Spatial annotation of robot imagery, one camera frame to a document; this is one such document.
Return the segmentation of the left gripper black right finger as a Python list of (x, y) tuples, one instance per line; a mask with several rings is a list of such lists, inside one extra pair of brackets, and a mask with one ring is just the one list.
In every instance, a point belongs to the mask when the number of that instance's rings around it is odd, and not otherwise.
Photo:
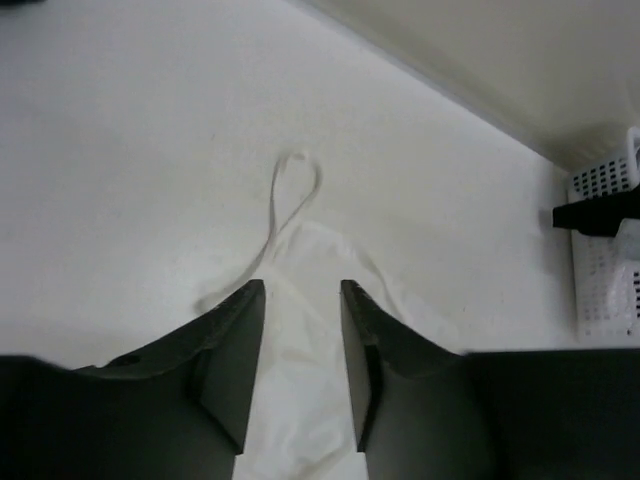
[(452, 353), (341, 284), (357, 450), (372, 479), (635, 479), (635, 349)]

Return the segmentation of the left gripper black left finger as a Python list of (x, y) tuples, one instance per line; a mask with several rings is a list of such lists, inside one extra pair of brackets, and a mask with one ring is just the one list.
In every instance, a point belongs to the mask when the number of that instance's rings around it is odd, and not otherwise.
[(102, 367), (1, 359), (5, 479), (229, 479), (244, 450), (265, 318), (251, 280)]

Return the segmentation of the white tank top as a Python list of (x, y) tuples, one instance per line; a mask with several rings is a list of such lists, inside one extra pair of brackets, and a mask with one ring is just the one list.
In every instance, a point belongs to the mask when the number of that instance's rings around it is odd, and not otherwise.
[(247, 265), (198, 302), (211, 309), (252, 278), (264, 281), (266, 315), (249, 426), (237, 479), (363, 479), (356, 449), (340, 320), (340, 283), (358, 281), (383, 311), (453, 351), (458, 329), (387, 274), (359, 245), (308, 211), (320, 164), (295, 152), (273, 170), (268, 233)]

